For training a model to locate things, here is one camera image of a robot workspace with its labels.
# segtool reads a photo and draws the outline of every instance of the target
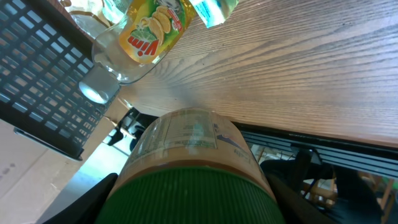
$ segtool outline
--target floor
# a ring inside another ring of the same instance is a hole
[[[113,172],[119,174],[130,153],[128,150],[130,141],[131,139],[124,138],[115,147],[100,144],[39,218],[37,224],[47,221],[68,207],[108,174]]]

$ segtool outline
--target wooden table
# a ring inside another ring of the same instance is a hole
[[[221,26],[196,17],[121,97],[161,116],[198,107],[232,121],[398,143],[398,1],[241,0]]]

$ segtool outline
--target bottle cap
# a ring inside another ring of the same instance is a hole
[[[238,0],[189,0],[207,28],[222,24],[234,11]]]
[[[132,179],[102,207],[96,224],[283,224],[278,205],[254,182],[211,167],[164,168]]]
[[[79,82],[79,88],[91,101],[105,104],[119,90],[119,82],[103,67],[94,66]]]

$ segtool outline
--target green ribbed cap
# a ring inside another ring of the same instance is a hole
[[[143,175],[115,191],[97,224],[285,223],[255,183],[210,167],[177,167]]]

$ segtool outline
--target jar label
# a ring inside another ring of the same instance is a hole
[[[185,10],[179,0],[133,1],[129,20],[119,36],[126,53],[139,63],[151,63],[170,50],[185,29]]]

